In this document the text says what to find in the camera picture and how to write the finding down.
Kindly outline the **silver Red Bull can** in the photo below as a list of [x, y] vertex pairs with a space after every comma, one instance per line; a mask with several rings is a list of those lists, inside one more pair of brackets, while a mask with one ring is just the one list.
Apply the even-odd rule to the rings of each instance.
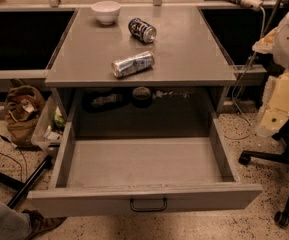
[[155, 58], [151, 51], [145, 51], [134, 56], [114, 61], [112, 63], [113, 74], [117, 78], [122, 78], [136, 74], [155, 64]]

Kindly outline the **dark blue soda can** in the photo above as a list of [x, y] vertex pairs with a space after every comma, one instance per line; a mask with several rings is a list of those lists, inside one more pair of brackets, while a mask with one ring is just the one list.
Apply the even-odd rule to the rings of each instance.
[[156, 28], [140, 18], [133, 18], [128, 23], [128, 29], [133, 37], [145, 44], [152, 43], [157, 35]]

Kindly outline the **open grey top drawer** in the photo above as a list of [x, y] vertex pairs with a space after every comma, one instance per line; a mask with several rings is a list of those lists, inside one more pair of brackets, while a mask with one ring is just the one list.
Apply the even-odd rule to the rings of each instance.
[[131, 199], [167, 199], [163, 212], [246, 208], [260, 193], [245, 184], [218, 119], [207, 137], [62, 141], [46, 190], [29, 193], [46, 217], [136, 214]]

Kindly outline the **grey cabinet desk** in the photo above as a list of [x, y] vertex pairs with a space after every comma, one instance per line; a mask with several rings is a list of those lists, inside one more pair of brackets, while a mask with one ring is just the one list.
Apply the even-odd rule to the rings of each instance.
[[[152, 43], [133, 37], [128, 23], [140, 18], [157, 30]], [[151, 51], [155, 64], [136, 74], [117, 78], [112, 63]], [[50, 73], [48, 86], [75, 88], [81, 97], [110, 88], [148, 87], [164, 97], [147, 108], [127, 105], [108, 112], [90, 113], [79, 108], [72, 125], [81, 139], [136, 137], [206, 137], [222, 92], [235, 81], [226, 58], [194, 6], [128, 6], [118, 22], [100, 26], [82, 8], [70, 27]]]

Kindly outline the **clear plastic storage bin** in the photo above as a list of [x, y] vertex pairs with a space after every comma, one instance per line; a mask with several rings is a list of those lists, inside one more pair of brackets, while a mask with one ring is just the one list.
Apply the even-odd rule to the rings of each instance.
[[51, 146], [58, 146], [63, 136], [66, 120], [62, 116], [54, 98], [46, 101], [38, 123], [33, 132], [31, 142], [41, 150], [47, 151]]

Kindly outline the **white ceramic bowl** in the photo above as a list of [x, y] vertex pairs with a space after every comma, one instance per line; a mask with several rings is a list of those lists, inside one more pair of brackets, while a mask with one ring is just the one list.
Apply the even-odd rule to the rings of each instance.
[[91, 5], [95, 18], [103, 25], [116, 22], [120, 14], [121, 5], [114, 1], [101, 1]]

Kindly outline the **brown fabric bag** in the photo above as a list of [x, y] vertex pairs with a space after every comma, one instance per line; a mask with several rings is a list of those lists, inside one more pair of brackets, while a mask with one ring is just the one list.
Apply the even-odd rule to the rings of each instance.
[[46, 101], [40, 91], [20, 79], [11, 79], [5, 100], [5, 121], [11, 141], [20, 148], [33, 147], [31, 138]]

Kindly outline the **black stand leg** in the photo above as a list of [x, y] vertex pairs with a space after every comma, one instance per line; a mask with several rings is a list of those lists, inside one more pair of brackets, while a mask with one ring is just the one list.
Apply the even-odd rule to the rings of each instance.
[[47, 155], [25, 182], [13, 179], [10, 176], [0, 172], [0, 183], [16, 190], [16, 194], [7, 203], [7, 206], [9, 208], [15, 208], [19, 201], [28, 193], [34, 182], [39, 178], [43, 171], [51, 168], [52, 157]]

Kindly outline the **brown shoe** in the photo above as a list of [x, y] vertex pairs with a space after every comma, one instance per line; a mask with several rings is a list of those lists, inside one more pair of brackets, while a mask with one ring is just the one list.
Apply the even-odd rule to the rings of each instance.
[[37, 210], [24, 210], [23, 213], [29, 216], [31, 225], [31, 233], [25, 238], [25, 240], [32, 240], [38, 235], [53, 230], [59, 227], [66, 220], [65, 217], [44, 218]]

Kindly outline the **person's grey trouser leg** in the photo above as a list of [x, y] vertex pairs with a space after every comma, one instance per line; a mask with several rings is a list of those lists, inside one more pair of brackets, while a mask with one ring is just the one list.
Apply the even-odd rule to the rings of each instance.
[[24, 240], [31, 233], [29, 215], [10, 209], [0, 202], [0, 240]]

